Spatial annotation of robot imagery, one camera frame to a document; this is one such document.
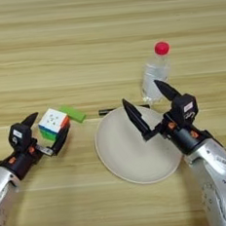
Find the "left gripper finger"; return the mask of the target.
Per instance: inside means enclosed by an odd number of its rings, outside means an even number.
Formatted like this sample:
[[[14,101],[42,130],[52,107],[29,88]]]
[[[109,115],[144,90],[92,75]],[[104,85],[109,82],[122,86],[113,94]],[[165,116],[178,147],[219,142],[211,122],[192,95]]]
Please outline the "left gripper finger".
[[[31,128],[34,125],[34,122],[37,116],[38,116],[38,113],[32,113],[26,116],[26,118],[23,121],[21,121],[21,126],[25,129]]]
[[[55,143],[51,147],[44,147],[42,145],[36,145],[35,149],[47,156],[57,156],[61,147],[64,145],[66,138],[68,136],[70,125],[67,125],[64,128],[61,128],[59,133],[56,136]]]

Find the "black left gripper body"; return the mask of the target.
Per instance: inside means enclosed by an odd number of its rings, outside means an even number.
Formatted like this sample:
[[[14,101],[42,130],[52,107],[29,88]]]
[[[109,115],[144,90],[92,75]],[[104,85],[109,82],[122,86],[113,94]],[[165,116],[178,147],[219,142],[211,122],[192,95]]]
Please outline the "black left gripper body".
[[[8,158],[0,160],[0,172],[10,172],[17,179],[24,179],[30,168],[36,165],[41,157],[42,154],[37,150],[13,152]]]

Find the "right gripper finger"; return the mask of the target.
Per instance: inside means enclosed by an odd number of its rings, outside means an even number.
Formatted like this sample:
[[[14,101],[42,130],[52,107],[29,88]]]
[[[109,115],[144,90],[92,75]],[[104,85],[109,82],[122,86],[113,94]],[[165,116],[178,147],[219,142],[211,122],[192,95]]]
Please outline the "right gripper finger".
[[[155,80],[154,84],[158,87],[158,90],[160,90],[161,94],[164,95],[167,100],[174,100],[180,95],[179,91],[177,91],[174,87],[161,80]]]
[[[128,118],[132,121],[133,125],[138,129],[141,133],[141,136],[145,141],[149,141],[150,138],[154,137],[154,135],[158,134],[162,129],[162,125],[159,123],[154,130],[152,130],[148,124],[141,117],[141,113],[133,106],[130,102],[125,99],[122,100],[123,107],[125,108],[126,114]]]

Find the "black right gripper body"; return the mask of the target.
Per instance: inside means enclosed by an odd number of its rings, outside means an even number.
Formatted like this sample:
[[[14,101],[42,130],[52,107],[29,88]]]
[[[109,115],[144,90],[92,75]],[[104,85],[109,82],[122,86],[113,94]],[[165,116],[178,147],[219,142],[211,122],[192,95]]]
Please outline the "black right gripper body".
[[[213,138],[208,131],[198,130],[192,124],[177,123],[170,114],[164,114],[161,126],[161,136],[171,141],[184,155],[193,153],[203,141]]]

